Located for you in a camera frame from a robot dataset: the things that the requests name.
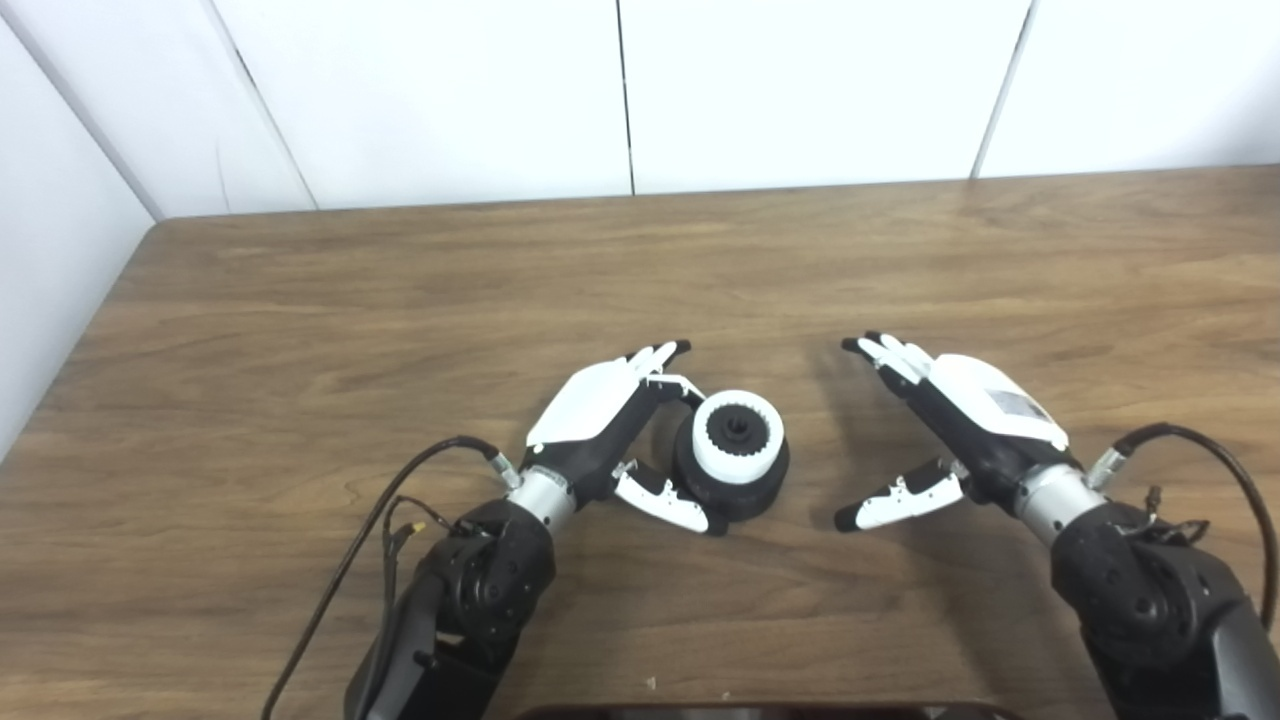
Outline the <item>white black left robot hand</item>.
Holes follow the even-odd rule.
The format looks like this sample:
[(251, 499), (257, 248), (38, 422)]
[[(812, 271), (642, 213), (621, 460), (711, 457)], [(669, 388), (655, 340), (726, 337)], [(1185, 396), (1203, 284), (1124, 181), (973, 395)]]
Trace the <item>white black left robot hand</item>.
[(591, 502), (620, 498), (675, 527), (723, 537), (728, 523), (671, 474), (628, 456), (663, 404), (699, 409), (707, 396), (668, 366), (686, 340), (640, 350), (573, 373), (526, 436), (520, 484), (508, 493), (550, 533)]

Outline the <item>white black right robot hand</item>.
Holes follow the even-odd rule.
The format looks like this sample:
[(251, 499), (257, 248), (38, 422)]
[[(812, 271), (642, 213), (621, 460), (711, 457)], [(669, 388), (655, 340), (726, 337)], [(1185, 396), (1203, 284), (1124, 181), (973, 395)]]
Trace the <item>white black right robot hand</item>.
[(1085, 484), (1068, 433), (998, 368), (959, 354), (931, 356), (888, 333), (845, 338), (948, 451), (836, 511), (841, 533), (920, 518), (964, 498), (993, 503), (1046, 544), (1103, 502)]

